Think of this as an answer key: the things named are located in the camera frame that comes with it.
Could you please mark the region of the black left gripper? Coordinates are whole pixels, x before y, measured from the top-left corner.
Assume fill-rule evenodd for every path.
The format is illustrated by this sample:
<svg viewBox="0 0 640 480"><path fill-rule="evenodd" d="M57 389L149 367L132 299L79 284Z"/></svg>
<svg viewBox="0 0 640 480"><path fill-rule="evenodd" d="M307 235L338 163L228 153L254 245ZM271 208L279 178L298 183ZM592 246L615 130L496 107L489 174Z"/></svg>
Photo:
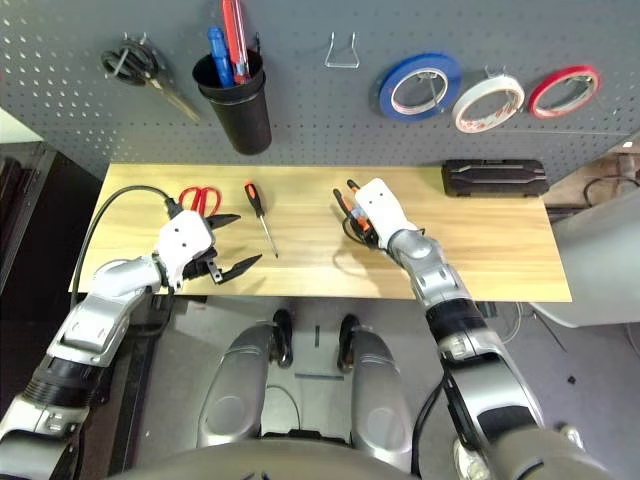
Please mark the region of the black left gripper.
<svg viewBox="0 0 640 480"><path fill-rule="evenodd" d="M208 216L206 223L211 230L216 230L240 219L241 216L238 214L215 214ZM221 272L214 261L217 255L217 250L214 247L208 248L184 267L183 279L193 280L203 276L210 276L215 284L226 283L244 274L262 258L261 254L248 257L235 263L229 270Z"/></svg>

